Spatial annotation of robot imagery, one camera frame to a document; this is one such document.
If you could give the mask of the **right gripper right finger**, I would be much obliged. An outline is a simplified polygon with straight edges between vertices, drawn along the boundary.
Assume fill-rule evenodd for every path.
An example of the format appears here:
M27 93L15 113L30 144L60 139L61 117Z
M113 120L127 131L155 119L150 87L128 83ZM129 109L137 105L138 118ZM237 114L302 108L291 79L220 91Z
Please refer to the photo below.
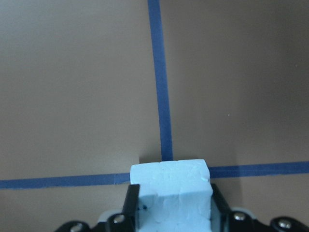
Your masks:
M216 184L211 184L213 194L211 197L211 231L229 231L229 205Z

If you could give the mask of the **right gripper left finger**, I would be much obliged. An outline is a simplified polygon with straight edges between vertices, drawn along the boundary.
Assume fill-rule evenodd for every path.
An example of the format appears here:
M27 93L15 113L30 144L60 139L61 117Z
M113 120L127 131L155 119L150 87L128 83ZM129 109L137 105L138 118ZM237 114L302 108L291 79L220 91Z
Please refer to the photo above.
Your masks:
M122 214L125 216L127 230L135 230L139 219L139 184L131 184L127 188Z

